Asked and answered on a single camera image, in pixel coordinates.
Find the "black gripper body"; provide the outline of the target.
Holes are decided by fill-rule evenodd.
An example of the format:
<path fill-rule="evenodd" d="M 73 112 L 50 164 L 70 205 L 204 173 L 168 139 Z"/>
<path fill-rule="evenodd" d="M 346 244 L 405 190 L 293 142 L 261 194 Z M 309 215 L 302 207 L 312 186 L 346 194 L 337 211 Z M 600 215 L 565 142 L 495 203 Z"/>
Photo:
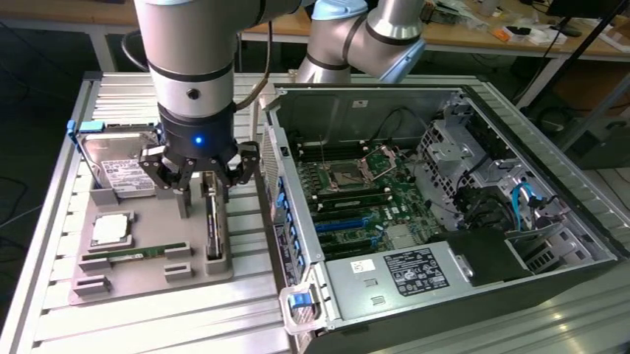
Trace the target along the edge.
<path fill-rule="evenodd" d="M 216 114 L 198 118 L 177 115 L 160 104 L 157 107 L 166 159 L 177 165 L 182 165 L 186 159 L 194 159 L 201 167 L 209 166 L 214 160 L 220 167 L 225 167 L 237 153 L 234 103 L 230 102 Z"/>

